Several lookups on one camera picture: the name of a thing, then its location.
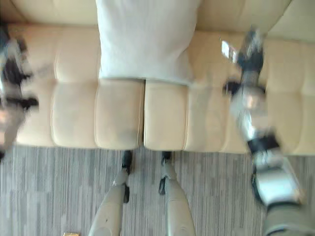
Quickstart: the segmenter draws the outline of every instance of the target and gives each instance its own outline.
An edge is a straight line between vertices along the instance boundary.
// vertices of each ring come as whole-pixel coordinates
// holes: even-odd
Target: white pillow
[[[200,0],[96,0],[100,78],[134,77],[189,84],[186,49]]]

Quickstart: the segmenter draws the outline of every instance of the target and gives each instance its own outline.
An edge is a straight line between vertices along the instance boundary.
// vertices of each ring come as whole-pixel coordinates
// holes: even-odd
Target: floor
[[[158,195],[161,152],[133,151],[130,202],[123,236],[164,236],[164,198]],[[87,236],[121,165],[121,152],[14,147],[0,166],[0,235]],[[292,157],[315,214],[315,157]],[[250,186],[249,156],[176,152],[174,165],[198,236],[257,236],[265,215]]]

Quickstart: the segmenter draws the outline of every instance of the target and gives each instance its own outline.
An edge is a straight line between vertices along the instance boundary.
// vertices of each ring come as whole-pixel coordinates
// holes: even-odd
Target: robot leg
[[[162,179],[159,193],[166,195],[166,235],[195,236],[186,195],[176,180],[176,173],[171,164],[171,152],[163,152]]]
[[[129,202],[129,187],[126,182],[130,173],[131,161],[131,151],[125,151],[122,169],[97,211],[89,236],[120,236],[123,203]]]

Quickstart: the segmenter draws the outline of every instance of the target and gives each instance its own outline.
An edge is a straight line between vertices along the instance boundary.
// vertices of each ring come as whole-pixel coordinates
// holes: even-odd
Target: sofa seam
[[[98,93],[99,93],[99,83],[97,82],[97,86],[96,86],[96,93],[95,93],[95,99],[94,99],[94,142],[95,145],[99,148],[100,145],[97,141],[97,137],[96,137],[96,105],[97,105],[97,98],[98,98]]]
[[[55,132],[54,132],[54,125],[53,125],[53,112],[54,112],[53,106],[54,106],[54,101],[55,101],[55,96],[56,96],[56,89],[57,89],[56,87],[60,83],[58,78],[57,78],[56,66],[57,66],[57,57],[59,55],[60,40],[61,40],[63,32],[64,32],[64,29],[62,30],[62,32],[58,36],[58,41],[56,43],[56,55],[55,55],[55,59],[54,59],[54,76],[55,76],[54,82],[55,82],[55,86],[54,86],[54,92],[52,94],[51,105],[50,105],[50,109],[51,109],[51,113],[50,113],[51,139],[56,146],[59,146],[59,145],[57,145],[57,143],[55,141]]]
[[[185,150],[186,148],[186,145],[187,145],[187,132],[188,132],[188,114],[189,114],[189,109],[188,109],[188,102],[189,102],[189,87],[186,86],[186,120],[185,120],[185,128],[184,128],[184,135],[185,135],[185,138],[184,138],[184,143],[183,143],[183,148],[182,150]]]
[[[145,86],[145,81],[141,83],[141,96],[142,95],[143,96],[142,96],[142,98],[140,99],[140,102],[139,102],[137,146],[140,145],[139,144],[139,135],[140,135],[140,124],[141,124],[141,104],[143,103],[143,108],[144,108],[144,93],[145,93],[144,92],[144,86]]]

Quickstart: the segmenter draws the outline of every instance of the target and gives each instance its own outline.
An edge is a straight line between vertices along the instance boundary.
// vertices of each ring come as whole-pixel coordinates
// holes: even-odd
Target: striped carpet
[[[158,195],[161,152],[133,151],[130,202],[123,236],[164,236],[164,198]],[[264,208],[250,187],[248,156],[176,152],[174,166],[198,236],[258,236]],[[93,217],[120,169],[121,152],[15,147],[0,166],[0,235],[87,236]],[[292,157],[315,214],[315,158]]]

